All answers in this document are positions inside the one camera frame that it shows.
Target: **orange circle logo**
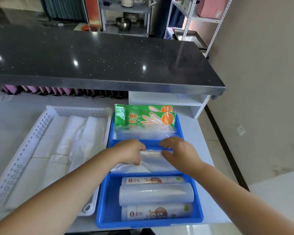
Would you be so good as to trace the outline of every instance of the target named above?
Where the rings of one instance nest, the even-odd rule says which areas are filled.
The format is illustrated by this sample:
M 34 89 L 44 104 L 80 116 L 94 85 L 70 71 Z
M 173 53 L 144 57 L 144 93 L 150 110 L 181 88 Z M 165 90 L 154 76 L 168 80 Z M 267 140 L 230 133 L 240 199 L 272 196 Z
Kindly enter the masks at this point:
M 172 112 L 173 107 L 172 106 L 162 106 L 161 112 Z
M 174 121 L 174 116 L 171 113 L 165 113 L 162 116 L 162 122 L 164 124 L 172 124 Z

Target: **stainless steel bowl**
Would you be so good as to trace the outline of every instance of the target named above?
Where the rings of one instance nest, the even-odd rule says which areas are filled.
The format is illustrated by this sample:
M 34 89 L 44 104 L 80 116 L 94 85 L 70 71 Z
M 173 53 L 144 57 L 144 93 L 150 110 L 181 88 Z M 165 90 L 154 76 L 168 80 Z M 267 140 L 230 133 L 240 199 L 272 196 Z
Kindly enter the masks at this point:
M 120 31 L 129 31 L 132 26 L 132 21 L 129 18 L 118 17 L 115 19 Z

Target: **metal tray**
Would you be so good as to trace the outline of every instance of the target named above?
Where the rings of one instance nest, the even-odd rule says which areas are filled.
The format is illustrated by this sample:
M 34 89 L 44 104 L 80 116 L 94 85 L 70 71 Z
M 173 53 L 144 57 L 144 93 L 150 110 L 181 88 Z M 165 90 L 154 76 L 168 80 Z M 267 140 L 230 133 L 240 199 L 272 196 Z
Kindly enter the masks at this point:
M 173 31 L 177 37 L 178 40 L 181 40 L 183 37 L 183 32 L 184 30 L 180 30 L 180 29 L 174 29 Z M 197 47 L 202 50 L 202 52 L 205 52 L 208 49 L 208 46 L 205 44 L 205 42 L 203 41 L 202 38 L 200 38 L 200 36 L 198 35 L 198 33 L 196 31 L 193 30 L 189 30 L 187 31 L 186 37 L 185 37 L 185 41 L 192 41 L 194 42 Z

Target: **black granite counter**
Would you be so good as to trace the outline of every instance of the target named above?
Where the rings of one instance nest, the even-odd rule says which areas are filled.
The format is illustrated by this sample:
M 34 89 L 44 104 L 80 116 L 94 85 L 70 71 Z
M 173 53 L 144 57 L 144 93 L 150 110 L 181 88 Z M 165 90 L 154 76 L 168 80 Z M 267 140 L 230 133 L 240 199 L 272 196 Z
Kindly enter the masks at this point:
M 221 95 L 195 43 L 0 25 L 0 84 Z

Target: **white plastic basket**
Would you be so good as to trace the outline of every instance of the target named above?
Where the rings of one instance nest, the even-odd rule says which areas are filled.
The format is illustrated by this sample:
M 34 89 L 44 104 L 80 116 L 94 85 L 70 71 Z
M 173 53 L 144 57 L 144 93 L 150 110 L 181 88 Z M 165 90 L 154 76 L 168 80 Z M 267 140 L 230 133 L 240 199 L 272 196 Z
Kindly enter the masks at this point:
M 14 189 L 22 172 L 25 170 L 28 162 L 30 161 L 40 138 L 48 128 L 51 120 L 56 116 L 80 116 L 80 117 L 99 117 L 107 118 L 106 130 L 104 134 L 103 147 L 106 148 L 110 123 L 112 117 L 112 110 L 110 108 L 87 108 L 87 107 L 65 107 L 65 106 L 46 106 L 38 118 L 32 129 L 27 134 L 26 138 L 16 151 L 12 160 L 5 168 L 0 177 L 0 212 L 4 212 L 4 204 L 8 196 Z M 89 200 L 89 204 L 79 213 L 79 216 L 88 216 L 94 213 L 98 196 L 98 189 Z

